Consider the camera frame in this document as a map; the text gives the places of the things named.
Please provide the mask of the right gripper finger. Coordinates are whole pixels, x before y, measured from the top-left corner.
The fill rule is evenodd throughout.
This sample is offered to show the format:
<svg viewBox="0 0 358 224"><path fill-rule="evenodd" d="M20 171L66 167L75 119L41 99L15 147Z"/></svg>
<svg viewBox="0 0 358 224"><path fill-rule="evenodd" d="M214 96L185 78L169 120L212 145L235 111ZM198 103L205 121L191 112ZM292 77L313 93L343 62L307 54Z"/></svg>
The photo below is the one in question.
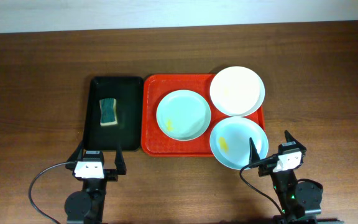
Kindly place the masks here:
<svg viewBox="0 0 358 224"><path fill-rule="evenodd" d="M285 135L285 139L286 139L286 144L297 144L298 141L290 134L290 132L288 130L284 131L284 135Z"/></svg>
<svg viewBox="0 0 358 224"><path fill-rule="evenodd" d="M252 138L249 138L249 146L250 146L249 164L257 164L260 161L260 157Z"/></svg>

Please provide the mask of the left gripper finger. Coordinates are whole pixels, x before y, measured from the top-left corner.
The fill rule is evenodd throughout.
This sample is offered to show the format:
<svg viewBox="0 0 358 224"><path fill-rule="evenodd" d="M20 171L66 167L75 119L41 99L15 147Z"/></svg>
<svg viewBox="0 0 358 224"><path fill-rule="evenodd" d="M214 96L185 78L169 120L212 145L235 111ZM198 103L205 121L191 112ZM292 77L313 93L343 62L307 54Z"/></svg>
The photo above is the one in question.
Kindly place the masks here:
<svg viewBox="0 0 358 224"><path fill-rule="evenodd" d="M74 152L69 157L69 161L70 162L76 162L76 161L82 160L82 158L83 158L83 149L84 149L83 141L80 141L80 143L77 146L77 148L74 150Z"/></svg>
<svg viewBox="0 0 358 224"><path fill-rule="evenodd" d="M117 175L126 175L127 168L126 163L124 161L124 157L122 155L122 147L120 144L117 145L114 163L116 165Z"/></svg>

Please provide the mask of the green and yellow sponge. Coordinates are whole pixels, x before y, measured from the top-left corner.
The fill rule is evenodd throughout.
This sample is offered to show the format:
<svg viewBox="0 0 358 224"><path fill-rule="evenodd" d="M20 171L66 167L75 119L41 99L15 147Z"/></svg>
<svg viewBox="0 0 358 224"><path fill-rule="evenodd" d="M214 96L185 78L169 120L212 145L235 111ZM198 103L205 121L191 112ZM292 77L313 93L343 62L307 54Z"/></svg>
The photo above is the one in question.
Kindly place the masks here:
<svg viewBox="0 0 358 224"><path fill-rule="evenodd" d="M101 126L112 126L117 124L116 103L117 101L114 98L105 98L99 101Z"/></svg>

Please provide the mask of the pale green plate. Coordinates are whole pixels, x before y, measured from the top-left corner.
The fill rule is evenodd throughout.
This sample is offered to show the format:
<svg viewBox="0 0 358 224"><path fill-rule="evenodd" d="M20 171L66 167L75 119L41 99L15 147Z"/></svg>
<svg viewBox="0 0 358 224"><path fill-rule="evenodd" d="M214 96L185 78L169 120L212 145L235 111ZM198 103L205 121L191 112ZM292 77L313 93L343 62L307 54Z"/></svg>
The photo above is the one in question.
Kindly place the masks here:
<svg viewBox="0 0 358 224"><path fill-rule="evenodd" d="M176 90L164 96L157 106L156 121L160 130L177 141L200 137L212 118L208 102L191 90Z"/></svg>

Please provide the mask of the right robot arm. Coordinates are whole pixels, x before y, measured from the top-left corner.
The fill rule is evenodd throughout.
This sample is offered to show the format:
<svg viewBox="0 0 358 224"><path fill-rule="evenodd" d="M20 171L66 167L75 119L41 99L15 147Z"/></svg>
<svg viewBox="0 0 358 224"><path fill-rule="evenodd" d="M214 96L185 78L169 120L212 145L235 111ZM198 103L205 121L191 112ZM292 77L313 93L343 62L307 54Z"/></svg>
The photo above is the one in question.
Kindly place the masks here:
<svg viewBox="0 0 358 224"><path fill-rule="evenodd" d="M242 168L258 168L260 177L270 176L278 203L274 205L280 214L273 217L274 223L317 223L321 213L323 186L310 179L297 179L295 169L303 164L306 147L288 131L286 142L278 146L278 152L261 159L253 139L249 139L249 164Z"/></svg>

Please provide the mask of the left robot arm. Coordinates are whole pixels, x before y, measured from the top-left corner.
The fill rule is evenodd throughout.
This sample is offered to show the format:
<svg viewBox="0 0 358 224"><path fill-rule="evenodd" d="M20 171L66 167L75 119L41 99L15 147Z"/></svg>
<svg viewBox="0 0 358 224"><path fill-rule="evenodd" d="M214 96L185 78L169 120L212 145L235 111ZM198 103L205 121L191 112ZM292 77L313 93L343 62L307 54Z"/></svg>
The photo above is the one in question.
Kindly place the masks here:
<svg viewBox="0 0 358 224"><path fill-rule="evenodd" d="M116 149L115 169L104 168L104 155L101 151L86 151L83 143L67 159L68 170L73 177L82 181L80 191L68 196L65 201L67 223L102 223L106 188L108 182L118 181L127 172L122 147Z"/></svg>

